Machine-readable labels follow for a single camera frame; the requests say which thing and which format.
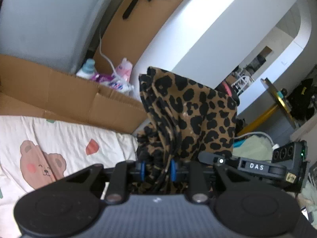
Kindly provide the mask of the brown cardboard sheet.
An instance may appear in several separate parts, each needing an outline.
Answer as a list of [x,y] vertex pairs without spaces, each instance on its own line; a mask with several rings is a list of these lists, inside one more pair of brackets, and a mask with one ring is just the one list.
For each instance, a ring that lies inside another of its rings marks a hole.
[[22,115],[133,133],[141,102],[89,80],[1,55],[1,115]]

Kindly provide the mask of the white cartoon bear bedsheet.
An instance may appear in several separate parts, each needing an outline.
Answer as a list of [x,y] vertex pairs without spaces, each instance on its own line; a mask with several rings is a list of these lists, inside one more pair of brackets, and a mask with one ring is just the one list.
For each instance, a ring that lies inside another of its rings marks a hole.
[[129,134],[33,117],[1,117],[1,216],[16,201],[92,164],[111,168],[135,160]]

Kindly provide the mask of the upright brown cardboard panel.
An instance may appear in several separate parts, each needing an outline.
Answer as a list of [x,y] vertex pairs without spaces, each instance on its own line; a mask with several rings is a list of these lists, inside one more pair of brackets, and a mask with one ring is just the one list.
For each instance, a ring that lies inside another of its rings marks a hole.
[[138,0],[127,19],[122,16],[132,0],[123,0],[106,29],[98,27],[102,53],[117,66],[123,58],[136,64],[154,36],[183,0]]

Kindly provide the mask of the light blue bottle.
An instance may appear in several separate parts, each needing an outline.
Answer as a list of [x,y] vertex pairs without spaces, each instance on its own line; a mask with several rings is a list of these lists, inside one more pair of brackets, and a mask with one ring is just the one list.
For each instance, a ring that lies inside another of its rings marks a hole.
[[77,77],[90,80],[96,75],[95,60],[87,59],[81,69],[76,73]]

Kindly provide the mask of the round gold black table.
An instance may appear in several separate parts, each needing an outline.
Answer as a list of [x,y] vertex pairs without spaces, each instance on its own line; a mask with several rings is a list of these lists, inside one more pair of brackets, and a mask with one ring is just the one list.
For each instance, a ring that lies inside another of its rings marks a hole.
[[273,105],[263,112],[257,119],[255,119],[252,123],[244,127],[240,132],[238,132],[238,136],[242,136],[244,134],[254,132],[258,127],[260,127],[263,123],[265,123],[276,111],[281,110],[284,117],[290,123],[293,129],[297,128],[297,124],[295,119],[291,115],[291,109],[287,104],[287,100],[285,98],[286,93],[282,93],[279,91],[268,78],[261,79],[262,84],[266,91],[272,97],[274,103]]

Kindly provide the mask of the pink purple plastic packet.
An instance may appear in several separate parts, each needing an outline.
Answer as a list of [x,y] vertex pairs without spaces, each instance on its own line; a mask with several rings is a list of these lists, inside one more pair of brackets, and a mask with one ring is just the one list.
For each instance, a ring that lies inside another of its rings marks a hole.
[[121,63],[117,67],[114,67],[112,61],[107,56],[103,56],[103,58],[110,63],[113,73],[111,75],[96,73],[90,80],[125,95],[133,91],[134,86],[130,84],[130,76],[133,68],[132,63],[126,58],[123,58]]

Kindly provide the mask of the leopard print garment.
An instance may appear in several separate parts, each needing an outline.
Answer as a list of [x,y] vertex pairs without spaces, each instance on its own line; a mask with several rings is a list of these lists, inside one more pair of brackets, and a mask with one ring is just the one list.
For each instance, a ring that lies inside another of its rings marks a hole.
[[186,191],[173,182],[171,161],[197,161],[200,152],[231,157],[236,127],[236,103],[229,95],[172,72],[148,67],[139,76],[140,98],[149,123],[137,134],[137,159],[145,163],[138,194]]

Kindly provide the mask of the grey mattress board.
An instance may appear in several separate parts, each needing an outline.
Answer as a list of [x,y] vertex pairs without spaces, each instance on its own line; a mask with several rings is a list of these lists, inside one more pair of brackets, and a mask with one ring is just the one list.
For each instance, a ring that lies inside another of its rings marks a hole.
[[3,0],[1,54],[74,73],[110,2]]

